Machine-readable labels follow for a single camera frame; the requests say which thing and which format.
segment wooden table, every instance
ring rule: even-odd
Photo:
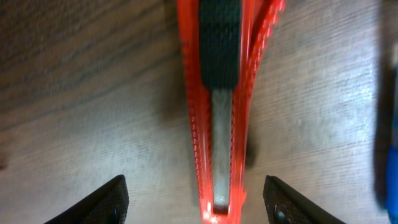
[[[254,90],[242,223],[267,223],[267,174],[344,222],[388,223],[398,2],[287,2]],[[0,223],[43,223],[118,174],[126,223],[200,223],[175,1],[0,12]]]

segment red utility knife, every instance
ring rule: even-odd
[[[203,9],[211,10],[211,7],[201,7],[204,1],[209,2],[209,0],[177,0],[200,215],[205,223],[239,223],[242,205],[246,198],[246,192],[243,189],[243,172],[254,81],[267,40],[271,36],[272,26],[277,22],[278,13],[283,10],[285,1],[238,1],[240,30],[237,38],[239,49],[236,59],[238,78],[230,91],[224,90],[222,86],[219,90],[212,90],[203,81],[204,69],[201,62],[204,63],[206,58],[201,49],[203,48],[201,41],[204,39],[201,35],[204,29],[200,26],[203,20],[212,19],[203,19],[207,14],[200,14]],[[219,0],[217,4],[225,1],[229,0]],[[228,10],[224,10],[224,13],[226,14],[224,17],[228,17]],[[226,36],[215,38],[224,42],[231,40],[228,35]],[[218,92],[227,102],[226,105],[230,105],[230,108],[221,113],[214,112],[217,107],[220,107],[215,100]],[[220,129],[220,124],[217,124],[218,128],[215,127],[216,123],[220,123],[217,119],[227,120],[226,123],[221,124],[221,127],[225,125],[225,128]],[[225,130],[228,132],[227,138],[225,134],[222,136]],[[227,168],[229,167],[227,170],[221,165],[226,162]]]

